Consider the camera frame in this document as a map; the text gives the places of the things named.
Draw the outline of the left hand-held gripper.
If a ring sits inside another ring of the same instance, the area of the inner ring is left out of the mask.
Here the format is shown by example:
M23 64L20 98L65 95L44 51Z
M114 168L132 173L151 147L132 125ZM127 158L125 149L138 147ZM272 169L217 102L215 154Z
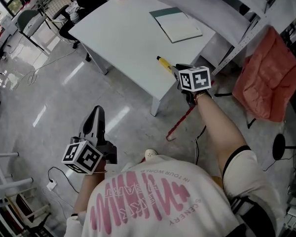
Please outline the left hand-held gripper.
M92 132L96 113L99 109L98 132ZM117 147L104 138L105 112L100 106L95 106L86 117L82 133L71 138L65 149L62 163L76 173L93 174L100 161L117 164Z

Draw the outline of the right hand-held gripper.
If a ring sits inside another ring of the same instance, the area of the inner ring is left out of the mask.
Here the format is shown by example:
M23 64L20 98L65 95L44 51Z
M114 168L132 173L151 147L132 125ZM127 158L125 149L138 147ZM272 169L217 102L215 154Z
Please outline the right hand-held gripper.
M185 96L189 106L195 106L194 93L208 90L212 87L210 70L208 67L192 67L186 64L168 65L167 69L172 72L179 82L177 89Z

